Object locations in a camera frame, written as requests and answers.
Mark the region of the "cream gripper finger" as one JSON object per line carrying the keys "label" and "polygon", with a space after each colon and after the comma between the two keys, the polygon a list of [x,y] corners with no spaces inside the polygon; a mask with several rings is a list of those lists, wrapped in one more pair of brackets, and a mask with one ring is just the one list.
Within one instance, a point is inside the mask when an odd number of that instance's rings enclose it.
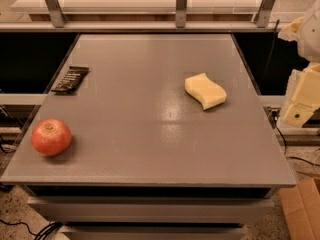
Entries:
{"label": "cream gripper finger", "polygon": [[291,42],[299,40],[299,31],[303,17],[298,17],[287,24],[279,33],[278,37],[282,40]]}
{"label": "cream gripper finger", "polygon": [[302,71],[293,70],[287,84],[281,122],[302,127],[320,108],[320,63],[310,63]]}

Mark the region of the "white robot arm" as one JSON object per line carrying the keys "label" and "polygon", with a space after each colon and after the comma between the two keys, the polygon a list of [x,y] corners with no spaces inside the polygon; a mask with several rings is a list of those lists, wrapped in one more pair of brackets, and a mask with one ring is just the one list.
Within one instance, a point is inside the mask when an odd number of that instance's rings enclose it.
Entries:
{"label": "white robot arm", "polygon": [[296,41],[298,55],[309,62],[302,71],[292,71],[280,110],[281,125],[302,127],[320,108],[320,0],[284,27],[278,37]]}

